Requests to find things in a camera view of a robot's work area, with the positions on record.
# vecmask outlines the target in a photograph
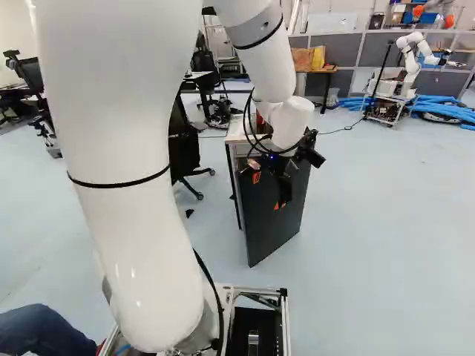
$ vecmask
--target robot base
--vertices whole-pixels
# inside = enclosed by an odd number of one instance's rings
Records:
[[[220,356],[291,356],[289,331],[289,301],[286,289],[253,289],[216,285],[223,305],[224,343]],[[257,302],[260,307],[236,306],[239,297]],[[154,355],[135,349],[126,349],[128,342],[115,326],[105,340],[99,356]],[[201,352],[203,356],[216,355],[215,350]],[[184,355],[177,350],[167,350],[159,355]]]

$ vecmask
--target light gray floor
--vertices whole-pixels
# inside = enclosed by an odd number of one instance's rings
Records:
[[[232,98],[240,107],[246,96]],[[183,100],[201,119],[196,96]],[[312,126],[357,119],[316,111]],[[475,355],[474,132],[408,119],[320,137],[327,162],[312,171],[301,232],[253,269],[223,138],[200,145],[203,166],[217,171],[190,179],[205,200],[176,189],[180,208],[196,209],[186,222],[191,241],[217,281],[289,289],[294,355]],[[103,339],[113,320],[88,230],[64,162],[31,128],[0,137],[0,190],[0,311],[46,303]]]

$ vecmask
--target yellow bag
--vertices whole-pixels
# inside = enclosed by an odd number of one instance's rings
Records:
[[[322,69],[325,65],[325,46],[318,46],[313,49],[312,70]]]

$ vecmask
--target robot end effector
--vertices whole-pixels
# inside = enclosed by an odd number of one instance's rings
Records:
[[[452,28],[455,25],[455,15],[453,14],[453,3],[455,0],[429,0],[424,5],[418,5],[413,9],[414,17],[420,19],[422,13],[432,10],[435,7],[442,7],[442,15],[444,16],[444,28]]]

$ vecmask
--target white wall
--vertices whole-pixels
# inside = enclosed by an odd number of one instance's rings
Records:
[[[0,0],[0,86],[19,81],[16,73],[5,67],[6,50],[20,50],[20,58],[37,56],[30,11],[24,0]]]

